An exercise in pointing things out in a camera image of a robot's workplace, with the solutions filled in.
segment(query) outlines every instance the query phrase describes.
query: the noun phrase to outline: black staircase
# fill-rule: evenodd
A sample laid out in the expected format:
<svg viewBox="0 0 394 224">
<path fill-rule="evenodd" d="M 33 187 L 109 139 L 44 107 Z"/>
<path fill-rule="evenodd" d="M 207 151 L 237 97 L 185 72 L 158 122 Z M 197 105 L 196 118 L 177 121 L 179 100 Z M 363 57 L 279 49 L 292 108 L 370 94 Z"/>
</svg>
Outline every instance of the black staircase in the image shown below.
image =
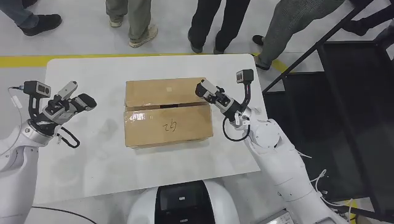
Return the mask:
<svg viewBox="0 0 394 224">
<path fill-rule="evenodd" d="M 373 41 L 325 42 L 317 50 L 324 71 L 282 75 L 284 92 L 263 92 L 268 118 L 313 157 L 303 158 L 311 179 L 327 169 L 318 185 L 326 199 L 370 197 L 371 217 L 393 222 L 392 62 Z"/>
</svg>

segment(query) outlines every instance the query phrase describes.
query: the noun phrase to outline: khaki pants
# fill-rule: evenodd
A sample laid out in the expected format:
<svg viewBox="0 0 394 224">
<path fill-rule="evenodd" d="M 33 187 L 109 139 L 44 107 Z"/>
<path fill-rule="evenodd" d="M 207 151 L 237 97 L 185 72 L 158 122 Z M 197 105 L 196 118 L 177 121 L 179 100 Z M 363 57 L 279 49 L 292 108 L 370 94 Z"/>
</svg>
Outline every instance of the khaki pants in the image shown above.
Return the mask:
<svg viewBox="0 0 394 224">
<path fill-rule="evenodd" d="M 133 41 L 142 40 L 148 33 L 151 14 L 151 0 L 106 0 L 107 15 L 111 21 L 118 22 L 129 14 L 129 38 Z"/>
</svg>

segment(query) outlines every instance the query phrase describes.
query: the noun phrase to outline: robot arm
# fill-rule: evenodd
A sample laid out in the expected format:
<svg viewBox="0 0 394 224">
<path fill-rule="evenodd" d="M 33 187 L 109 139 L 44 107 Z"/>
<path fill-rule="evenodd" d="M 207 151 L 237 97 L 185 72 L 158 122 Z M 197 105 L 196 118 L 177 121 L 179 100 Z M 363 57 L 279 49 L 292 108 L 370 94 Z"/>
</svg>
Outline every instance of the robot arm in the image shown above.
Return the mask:
<svg viewBox="0 0 394 224">
<path fill-rule="evenodd" d="M 36 189 L 38 147 L 46 146 L 56 136 L 55 129 L 74 115 L 95 108 L 96 102 L 86 94 L 70 98 L 76 88 L 75 81 L 69 82 L 40 113 L 39 100 L 50 97 L 50 87 L 37 81 L 19 87 L 30 96 L 30 119 L 0 141 L 0 148 L 8 147 L 0 151 L 0 223 L 25 222 Z"/>
<path fill-rule="evenodd" d="M 247 86 L 252 81 L 253 70 L 237 73 L 238 83 Z M 302 158 L 280 126 L 272 119 L 259 120 L 259 111 L 247 107 L 250 100 L 248 90 L 250 88 L 246 87 L 241 105 L 209 81 L 201 81 L 197 85 L 196 95 L 217 106 L 236 130 L 245 131 L 243 140 L 246 146 L 264 175 L 272 179 L 298 223 L 347 223 L 321 200 L 321 194 L 312 187 Z"/>
</svg>

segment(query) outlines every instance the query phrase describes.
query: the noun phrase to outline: black cable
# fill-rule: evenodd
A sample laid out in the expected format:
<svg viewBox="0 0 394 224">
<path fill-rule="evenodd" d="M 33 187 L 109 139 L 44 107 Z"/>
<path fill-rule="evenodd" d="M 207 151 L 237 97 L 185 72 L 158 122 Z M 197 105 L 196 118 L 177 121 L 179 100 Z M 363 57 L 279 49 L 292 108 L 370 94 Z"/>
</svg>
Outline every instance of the black cable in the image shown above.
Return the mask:
<svg viewBox="0 0 394 224">
<path fill-rule="evenodd" d="M 226 120 L 227 120 L 227 117 L 225 117 L 224 120 L 223 120 L 223 133 L 224 133 L 224 136 L 225 136 L 228 140 L 233 141 L 233 142 L 240 142 L 240 141 L 242 141 L 242 140 L 245 140 L 245 139 L 249 136 L 249 133 L 251 132 L 251 125 L 248 125 L 248 126 L 247 126 L 247 132 L 246 132 L 246 135 L 245 135 L 243 138 L 239 138 L 239 139 L 230 138 L 230 137 L 226 134 L 226 131 L 225 131 L 225 129 L 224 129 L 224 125 L 225 125 L 225 123 L 226 123 Z"/>
<path fill-rule="evenodd" d="M 245 111 L 246 107 L 248 106 L 249 102 L 251 101 L 251 84 L 244 83 L 245 88 L 245 99 L 241 104 L 241 112 Z"/>
<path fill-rule="evenodd" d="M 65 139 L 65 138 L 63 138 L 62 137 L 62 140 L 69 146 L 69 147 L 71 147 L 71 148 L 77 148 L 80 144 L 81 144 L 81 142 L 74 136 L 74 134 L 72 134 L 69 130 L 67 130 L 66 128 L 64 128 L 64 127 L 61 127 L 60 128 L 61 130 L 63 130 L 63 131 L 65 131 L 66 133 L 68 133 L 68 135 L 70 135 L 72 138 L 73 138 L 73 140 L 76 142 L 76 145 L 72 145 L 72 144 L 70 144 L 69 142 L 68 142 L 68 140 L 67 139 Z"/>
<path fill-rule="evenodd" d="M 71 214 L 71 215 L 76 215 L 76 216 L 78 216 L 78 217 L 81 217 L 81 218 L 83 218 L 83 219 L 86 219 L 86 220 L 90 221 L 90 222 L 93 223 L 93 224 L 97 224 L 97 223 L 95 223 L 94 221 L 92 221 L 91 219 L 89 219 L 89 218 L 87 218 L 87 217 L 85 217 L 85 216 L 83 216 L 83 215 L 79 215 L 79 214 L 77 214 L 77 213 L 74 213 L 74 212 L 71 212 L 71 211 L 68 211 L 68 210 L 53 209 L 53 208 L 38 207 L 38 206 L 31 206 L 31 208 L 34 208 L 34 209 L 47 209 L 47 210 L 54 210 L 54 211 L 64 212 L 64 213 L 68 213 L 68 214 Z"/>
</svg>

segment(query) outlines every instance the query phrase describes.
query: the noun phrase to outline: gray trousers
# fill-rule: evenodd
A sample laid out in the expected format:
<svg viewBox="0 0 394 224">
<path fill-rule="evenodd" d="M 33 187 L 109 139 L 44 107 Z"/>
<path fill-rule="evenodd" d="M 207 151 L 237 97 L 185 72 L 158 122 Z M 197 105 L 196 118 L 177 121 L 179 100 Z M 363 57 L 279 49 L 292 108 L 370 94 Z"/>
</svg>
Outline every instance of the gray trousers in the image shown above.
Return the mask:
<svg viewBox="0 0 394 224">
<path fill-rule="evenodd" d="M 131 40 L 139 41 L 147 36 L 151 20 L 151 0 L 106 0 L 105 5 L 107 15 L 113 22 L 122 20 L 128 12 Z"/>
<path fill-rule="evenodd" d="M 0 10 L 21 28 L 33 28 L 38 16 L 23 8 L 22 0 L 0 0 Z"/>
<path fill-rule="evenodd" d="M 293 34 L 302 31 L 313 20 L 336 10 L 345 0 L 280 0 L 259 55 L 259 64 L 270 66 L 285 50 Z"/>
</svg>

